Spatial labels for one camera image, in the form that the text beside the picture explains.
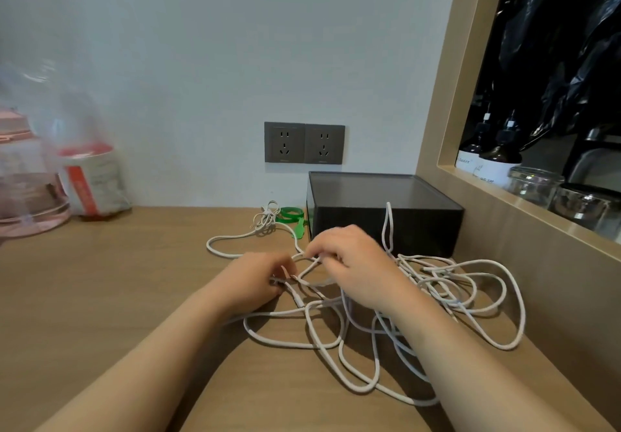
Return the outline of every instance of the wooden panel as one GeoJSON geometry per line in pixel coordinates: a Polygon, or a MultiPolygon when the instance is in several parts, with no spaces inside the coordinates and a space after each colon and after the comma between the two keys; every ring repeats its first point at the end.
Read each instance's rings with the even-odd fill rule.
{"type": "MultiPolygon", "coordinates": [[[[248,231],[254,213],[248,208],[136,208],[108,223],[72,221],[47,234],[3,244],[2,430],[32,430],[133,348],[227,265],[228,260],[206,251],[207,238],[248,231]]],[[[287,232],[275,231],[223,240],[216,247],[229,253],[292,253],[293,244],[287,232]]],[[[325,273],[318,270],[310,277],[319,281],[325,273]]],[[[334,296],[334,291],[327,294],[334,296]]],[[[477,302],[490,303],[483,294],[477,302]]],[[[277,309],[293,306],[284,295],[277,309]]],[[[355,313],[363,324],[370,315],[362,308],[355,313]]],[[[320,337],[334,338],[335,316],[324,310],[315,318],[320,337]]],[[[507,316],[479,321],[499,342],[515,335],[507,316]]],[[[308,341],[300,318],[254,319],[252,325],[267,337],[308,341]]],[[[530,340],[503,352],[468,332],[579,428],[612,430],[530,340]]],[[[382,384],[412,397],[430,397],[429,386],[405,368],[387,338],[378,347],[382,384]]],[[[368,334],[351,329],[345,355],[362,372],[372,373],[368,334]]],[[[262,346],[237,323],[225,328],[206,352],[169,431],[179,429],[444,432],[452,427],[440,407],[414,408],[377,391],[353,394],[316,352],[262,346]]]]}
{"type": "Polygon", "coordinates": [[[497,2],[453,0],[417,175],[466,209],[455,257],[508,266],[529,337],[621,428],[621,246],[454,168],[497,2]]]}

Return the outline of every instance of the wall socket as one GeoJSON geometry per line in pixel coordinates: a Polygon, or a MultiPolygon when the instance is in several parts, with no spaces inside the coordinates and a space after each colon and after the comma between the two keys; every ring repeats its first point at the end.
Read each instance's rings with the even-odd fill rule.
{"type": "Polygon", "coordinates": [[[307,124],[304,142],[305,163],[343,163],[345,126],[307,124]]]}
{"type": "Polygon", "coordinates": [[[265,123],[266,162],[304,162],[304,130],[301,123],[265,123]]]}
{"type": "Polygon", "coordinates": [[[265,122],[265,161],[343,163],[345,126],[265,122]]]}

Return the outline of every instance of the wooden partition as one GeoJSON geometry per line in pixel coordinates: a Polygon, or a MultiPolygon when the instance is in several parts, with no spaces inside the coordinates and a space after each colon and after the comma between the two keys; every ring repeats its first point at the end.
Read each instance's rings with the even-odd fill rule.
{"type": "Polygon", "coordinates": [[[497,4],[453,0],[416,173],[466,209],[455,258],[507,265],[529,338],[621,429],[621,245],[454,168],[497,4]]]}

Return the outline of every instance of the green object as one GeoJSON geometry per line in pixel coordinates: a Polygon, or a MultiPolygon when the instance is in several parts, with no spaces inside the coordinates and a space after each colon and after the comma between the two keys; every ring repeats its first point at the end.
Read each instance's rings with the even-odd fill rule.
{"type": "Polygon", "coordinates": [[[285,206],[280,209],[280,214],[276,217],[278,223],[291,224],[297,223],[293,228],[293,232],[296,234],[296,238],[302,239],[304,237],[304,210],[302,208],[296,208],[295,206],[285,206]]]}

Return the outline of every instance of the cord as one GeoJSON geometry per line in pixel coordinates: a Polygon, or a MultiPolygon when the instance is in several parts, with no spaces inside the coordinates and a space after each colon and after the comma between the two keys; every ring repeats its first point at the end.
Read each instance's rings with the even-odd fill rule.
{"type": "MultiPolygon", "coordinates": [[[[371,327],[361,326],[352,316],[352,307],[353,300],[347,296],[347,294],[341,289],[341,295],[337,298],[327,298],[322,292],[319,290],[320,287],[325,287],[328,285],[333,285],[335,283],[332,279],[327,279],[321,283],[309,283],[304,277],[313,271],[318,264],[320,264],[320,260],[317,257],[313,257],[312,259],[305,259],[303,255],[302,249],[300,249],[298,245],[298,240],[296,239],[296,235],[293,230],[287,225],[283,223],[279,223],[276,221],[276,217],[280,214],[280,207],[275,201],[270,201],[266,206],[261,207],[261,212],[257,213],[252,221],[251,231],[240,234],[239,236],[214,236],[210,240],[207,241],[207,250],[212,254],[218,255],[220,257],[224,257],[226,259],[236,259],[241,257],[243,254],[226,254],[219,250],[216,250],[212,247],[212,244],[218,240],[226,240],[226,239],[242,239],[247,238],[249,236],[254,236],[255,234],[266,234],[270,231],[276,229],[285,229],[286,231],[291,232],[293,236],[293,241],[296,247],[296,254],[291,258],[298,262],[299,260],[311,260],[312,263],[300,272],[298,275],[291,275],[291,279],[297,282],[299,285],[306,287],[313,291],[315,295],[319,298],[318,300],[314,300],[308,303],[305,303],[302,300],[302,297],[299,293],[293,288],[293,286],[287,282],[280,279],[274,279],[278,283],[282,283],[285,287],[287,293],[293,297],[293,301],[295,302],[297,308],[286,311],[272,311],[272,312],[254,312],[249,313],[244,316],[238,316],[229,320],[229,323],[236,322],[239,320],[243,320],[244,328],[250,337],[257,340],[260,343],[266,344],[268,346],[279,347],[279,348],[292,348],[292,349],[316,349],[319,350],[320,355],[325,359],[328,366],[331,370],[336,374],[336,376],[341,380],[341,382],[346,386],[347,389],[355,392],[355,393],[368,393],[374,389],[377,389],[388,396],[391,396],[401,402],[406,404],[411,404],[414,406],[432,406],[434,404],[438,404],[438,398],[431,398],[426,400],[417,400],[410,398],[408,396],[402,395],[393,391],[379,383],[379,374],[380,374],[380,365],[379,365],[379,355],[377,353],[377,336],[378,335],[387,335],[394,349],[404,363],[404,365],[414,373],[418,378],[422,379],[429,383],[429,378],[423,373],[420,372],[415,366],[413,366],[406,354],[409,356],[416,356],[415,352],[405,343],[403,343],[399,338],[403,338],[403,334],[399,332],[397,327],[392,322],[392,319],[379,311],[375,311],[375,315],[373,320],[371,321],[371,327]],[[312,318],[310,317],[311,311],[321,310],[321,309],[332,309],[338,316],[340,322],[340,328],[337,338],[329,343],[323,343],[319,338],[317,331],[312,322],[312,318]],[[312,343],[304,343],[304,342],[285,342],[278,341],[274,339],[268,339],[266,337],[261,336],[260,334],[253,331],[248,325],[248,319],[258,316],[266,316],[270,318],[278,318],[282,316],[290,316],[296,313],[304,313],[304,317],[306,318],[306,323],[309,329],[310,337],[312,339],[312,343]],[[377,328],[377,323],[380,324],[381,329],[377,328]],[[369,333],[371,335],[371,344],[373,347],[373,358],[375,363],[375,369],[373,373],[373,377],[369,378],[358,369],[353,367],[345,358],[345,353],[343,351],[343,347],[345,345],[345,340],[347,337],[347,332],[349,331],[349,327],[353,326],[356,329],[359,329],[362,332],[369,333]],[[338,360],[340,363],[352,373],[355,377],[360,379],[363,384],[357,385],[351,382],[341,371],[341,368],[337,365],[337,363],[332,359],[328,350],[338,348],[338,360]]],[[[384,226],[382,229],[382,245],[387,255],[389,255],[395,264],[399,267],[399,270],[417,287],[419,287],[423,292],[427,295],[432,296],[438,303],[444,308],[444,310],[451,316],[455,321],[458,321],[458,318],[455,316],[455,312],[463,313],[472,323],[477,332],[493,347],[500,350],[511,350],[514,349],[522,340],[524,336],[524,327],[526,323],[526,310],[524,308],[524,300],[522,299],[522,294],[520,293],[520,288],[517,286],[516,279],[513,277],[510,271],[508,271],[507,267],[502,265],[501,263],[494,262],[493,260],[470,260],[468,262],[455,263],[454,260],[445,259],[443,257],[427,257],[424,255],[401,255],[398,254],[397,257],[392,255],[393,249],[393,219],[392,219],[392,206],[390,202],[386,203],[386,215],[384,218],[384,226]],[[388,231],[388,242],[386,242],[386,232],[388,231]],[[423,259],[427,260],[436,260],[438,262],[445,263],[444,266],[434,265],[429,263],[423,259]],[[422,265],[422,270],[416,271],[413,266],[410,265],[410,262],[418,263],[422,265]],[[499,269],[501,269],[509,279],[511,286],[513,287],[518,305],[520,308],[520,321],[517,327],[516,336],[513,341],[508,344],[500,344],[491,339],[485,330],[480,326],[480,324],[476,321],[473,315],[480,315],[483,313],[489,313],[497,310],[505,297],[507,296],[507,284],[505,281],[499,277],[498,275],[494,275],[493,273],[486,272],[475,272],[475,273],[454,273],[454,270],[458,267],[465,267],[467,265],[472,265],[474,263],[486,263],[489,265],[493,265],[499,269]],[[477,285],[473,277],[487,277],[492,278],[501,285],[501,296],[489,306],[483,308],[471,308],[470,306],[474,302],[474,299],[477,295],[477,285]],[[468,295],[468,291],[466,291],[462,285],[467,285],[470,287],[470,295],[467,299],[461,300],[454,292],[450,290],[450,287],[454,288],[458,294],[466,294],[468,295]]]]}

